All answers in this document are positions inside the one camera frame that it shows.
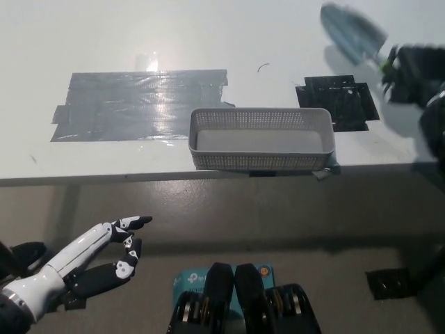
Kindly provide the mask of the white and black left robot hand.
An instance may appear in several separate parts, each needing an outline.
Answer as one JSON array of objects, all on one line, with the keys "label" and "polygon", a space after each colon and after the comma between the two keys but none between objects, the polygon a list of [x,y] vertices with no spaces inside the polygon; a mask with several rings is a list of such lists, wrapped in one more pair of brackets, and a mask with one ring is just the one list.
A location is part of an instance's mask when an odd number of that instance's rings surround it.
[{"label": "white and black left robot hand", "polygon": [[[8,283],[1,290],[1,332],[27,331],[59,305],[77,308],[87,299],[129,282],[142,248],[134,232],[151,221],[151,216],[131,216],[98,223],[55,254],[37,273]],[[124,257],[89,268],[111,243],[124,246]]]}]

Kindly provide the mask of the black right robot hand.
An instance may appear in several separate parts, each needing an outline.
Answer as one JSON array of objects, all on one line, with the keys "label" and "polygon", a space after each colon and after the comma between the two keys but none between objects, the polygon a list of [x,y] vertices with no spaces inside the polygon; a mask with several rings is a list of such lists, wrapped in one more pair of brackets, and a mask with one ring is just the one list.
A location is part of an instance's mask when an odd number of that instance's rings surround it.
[{"label": "black right robot hand", "polygon": [[395,45],[382,66],[385,99],[421,108],[444,85],[444,48],[439,45]]}]

